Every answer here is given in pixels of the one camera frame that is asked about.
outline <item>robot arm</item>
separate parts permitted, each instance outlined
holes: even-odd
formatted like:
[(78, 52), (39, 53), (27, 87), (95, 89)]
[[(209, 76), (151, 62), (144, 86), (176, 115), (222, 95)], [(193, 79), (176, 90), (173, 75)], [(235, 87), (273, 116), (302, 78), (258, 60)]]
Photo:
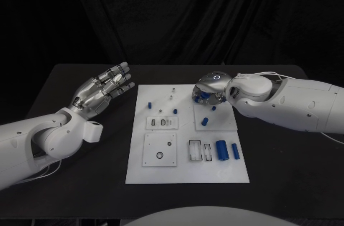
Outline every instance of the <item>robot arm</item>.
[(240, 114), (285, 128), (344, 134), (344, 89), (331, 84), (285, 78), (271, 81), (260, 74), (235, 78), (212, 72), (200, 78), (193, 100), (219, 104), (223, 98)]
[[(102, 125), (89, 119), (109, 105), (109, 101), (134, 83), (127, 62), (91, 78), (76, 90), (72, 103), (56, 114), (45, 115), (0, 126), (0, 190), (37, 173), (52, 163), (69, 157), (82, 140), (98, 142)], [(32, 154), (32, 141), (45, 155)]]

